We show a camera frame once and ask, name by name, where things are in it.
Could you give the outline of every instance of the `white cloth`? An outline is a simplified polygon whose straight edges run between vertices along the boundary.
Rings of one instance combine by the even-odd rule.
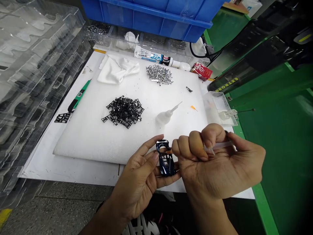
[[[116,47],[121,48],[122,50],[131,49],[132,51],[134,51],[136,48],[136,44],[139,43],[138,37],[139,34],[137,35],[137,37],[135,37],[132,32],[127,32],[124,36],[125,41],[117,40]]]
[[[124,77],[139,72],[139,63],[116,55],[106,54],[99,66],[101,72],[98,82],[107,84],[120,84]]]

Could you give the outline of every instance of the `white table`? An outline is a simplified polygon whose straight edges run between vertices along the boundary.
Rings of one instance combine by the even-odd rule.
[[[102,53],[93,52],[85,67],[88,66],[91,70],[96,70],[95,66],[97,61],[102,59],[103,56],[104,55]],[[114,186],[116,184],[123,171],[123,165],[52,154],[58,139],[66,127],[66,124],[54,122],[56,116],[58,114],[67,113],[67,108],[70,103],[85,83],[92,78],[92,76],[93,73],[89,72],[88,68],[86,69],[85,74],[82,72],[80,73],[61,103],[52,121],[49,123],[44,134],[29,156],[19,177],[107,186]],[[207,92],[206,87],[209,83],[209,81],[206,81],[201,84],[201,92],[203,94]],[[161,190],[170,192],[185,192],[182,179],[172,185],[162,188]],[[254,199],[254,194],[252,189],[249,188],[234,197]]]

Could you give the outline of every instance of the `white rag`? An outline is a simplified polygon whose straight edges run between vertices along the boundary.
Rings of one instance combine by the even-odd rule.
[[[118,85],[124,77],[139,72],[139,63],[117,55],[106,54],[99,69],[101,72],[97,79],[98,82]]]

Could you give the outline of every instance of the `gray floor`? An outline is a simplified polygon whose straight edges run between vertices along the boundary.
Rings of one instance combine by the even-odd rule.
[[[112,190],[109,186],[59,182],[15,208],[1,234],[78,234]]]

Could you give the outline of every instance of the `small red package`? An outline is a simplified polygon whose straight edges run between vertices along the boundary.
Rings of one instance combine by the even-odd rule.
[[[201,78],[204,81],[206,81],[206,80],[214,81],[214,79],[210,78],[210,76],[212,74],[212,70],[208,69],[207,67],[205,67],[204,65],[200,64],[199,62],[196,62],[192,66],[191,72],[197,73],[199,78]]]

